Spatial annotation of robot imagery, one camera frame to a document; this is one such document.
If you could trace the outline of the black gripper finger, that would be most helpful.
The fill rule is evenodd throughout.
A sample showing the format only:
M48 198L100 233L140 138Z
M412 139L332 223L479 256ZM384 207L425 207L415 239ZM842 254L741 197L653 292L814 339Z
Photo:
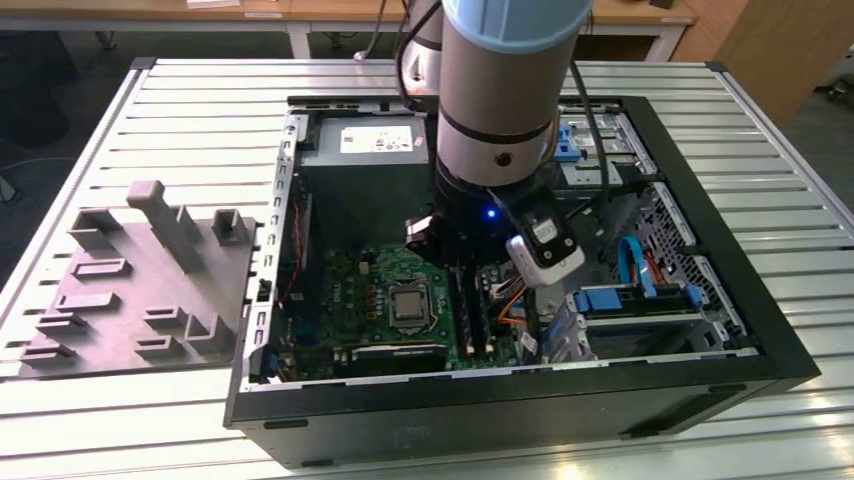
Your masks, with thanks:
M467 269L467 237L446 217L406 221L406 248L442 269Z

